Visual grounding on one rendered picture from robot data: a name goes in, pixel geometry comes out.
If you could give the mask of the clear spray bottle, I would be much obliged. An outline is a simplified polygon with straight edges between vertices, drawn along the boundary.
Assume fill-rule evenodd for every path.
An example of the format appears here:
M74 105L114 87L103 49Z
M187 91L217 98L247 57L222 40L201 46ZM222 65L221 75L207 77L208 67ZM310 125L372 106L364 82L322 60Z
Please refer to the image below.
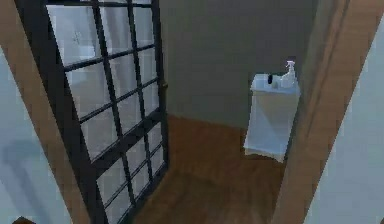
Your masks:
M288 72L281 77L281 87L292 88L295 82L295 62L289 60L286 67Z

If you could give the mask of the white sink cabinet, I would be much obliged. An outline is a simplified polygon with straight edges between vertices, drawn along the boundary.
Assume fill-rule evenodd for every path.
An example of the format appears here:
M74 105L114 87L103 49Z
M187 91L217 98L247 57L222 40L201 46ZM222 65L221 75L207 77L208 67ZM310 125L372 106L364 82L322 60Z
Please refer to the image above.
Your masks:
M300 98L300 88L294 82L290 88L280 85L274 75L256 74L252 80L251 108L244 140L247 156L266 156L282 163L285 159L291 130Z

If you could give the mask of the black framed glass door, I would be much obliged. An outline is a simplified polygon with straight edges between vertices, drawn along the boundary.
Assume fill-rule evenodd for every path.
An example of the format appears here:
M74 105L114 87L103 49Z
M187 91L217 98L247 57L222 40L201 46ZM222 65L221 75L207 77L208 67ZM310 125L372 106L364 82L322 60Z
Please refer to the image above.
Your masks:
M169 165L159 0L13 0L87 224L135 224Z

